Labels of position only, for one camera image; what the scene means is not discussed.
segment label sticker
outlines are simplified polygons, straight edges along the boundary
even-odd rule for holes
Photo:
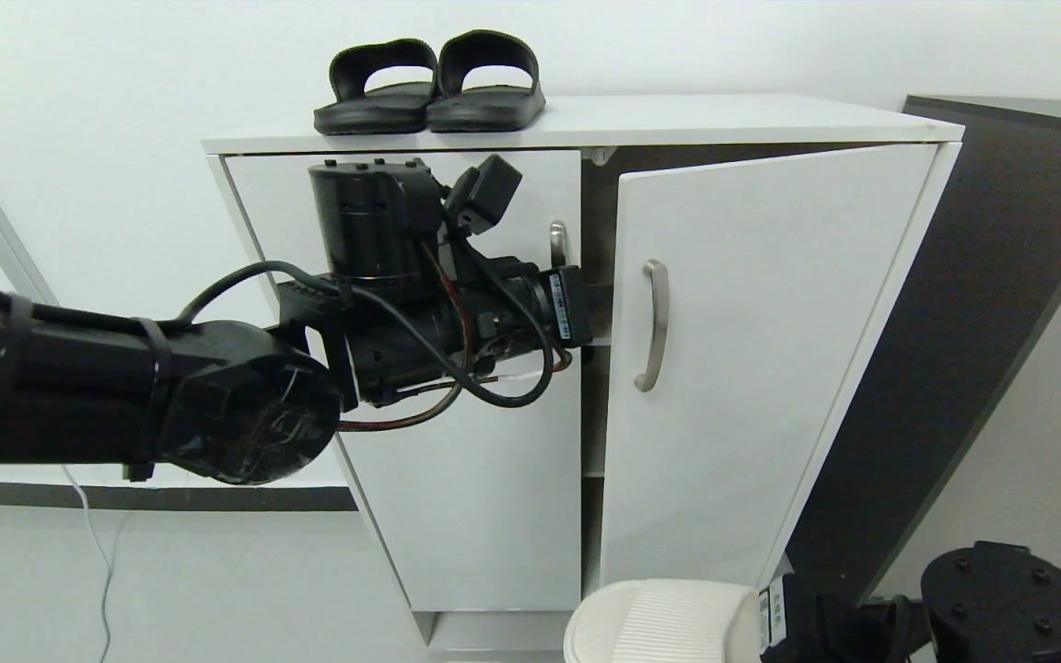
[[[559,337],[572,339],[572,324],[568,320],[568,302],[563,299],[563,280],[557,274],[551,276],[551,301],[555,303],[555,321],[559,326]]]
[[[771,629],[769,623],[769,598],[767,590],[759,592],[759,650],[766,651],[771,643]]]
[[[787,614],[784,610],[784,576],[771,580],[767,587],[769,597],[769,646],[778,646],[788,634]]]

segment black slipper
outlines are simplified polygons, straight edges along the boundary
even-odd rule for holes
[[[489,65],[518,67],[530,74],[530,87],[488,85],[463,89],[468,72]],[[441,50],[436,80],[443,98],[429,105],[429,129],[523,129],[547,105],[539,89],[539,60],[521,38],[489,30],[454,37]]]
[[[435,73],[431,83],[397,83],[367,92],[366,80],[388,67],[428,67],[435,72],[436,54],[418,38],[398,38],[333,56],[330,87],[337,101],[313,110],[313,128],[325,136],[424,129],[424,109],[436,98]]]

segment robotic arm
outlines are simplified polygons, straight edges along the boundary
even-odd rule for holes
[[[311,168],[330,273],[267,261],[237,269],[173,319],[34,304],[0,291],[0,464],[156,463],[257,485],[286,477],[338,431],[387,431],[440,415],[468,390],[498,407],[535,402],[569,348],[590,343],[578,267],[487,259],[469,235],[497,226],[521,180],[491,156],[453,188],[420,160]],[[281,324],[194,324],[207,303],[269,272]],[[329,368],[309,355],[318,332]],[[541,352],[525,395],[497,395],[498,362]],[[342,418],[443,390],[421,415]]]

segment dark gray panel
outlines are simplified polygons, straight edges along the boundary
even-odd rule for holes
[[[85,486],[88,506],[125,511],[358,511],[350,488],[118,488]],[[71,486],[0,484],[0,505],[81,508]]]
[[[964,147],[787,547],[855,600],[1061,301],[1061,118],[915,97],[905,112],[966,125]]]

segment cabinet handle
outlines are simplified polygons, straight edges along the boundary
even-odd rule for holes
[[[562,221],[551,222],[551,267],[568,264],[568,227]]]
[[[653,290],[653,335],[649,337],[649,359],[645,372],[638,374],[632,385],[641,394],[651,390],[661,373],[661,361],[666,355],[666,335],[669,332],[669,272],[666,265],[656,260],[645,261],[645,276],[649,277]]]

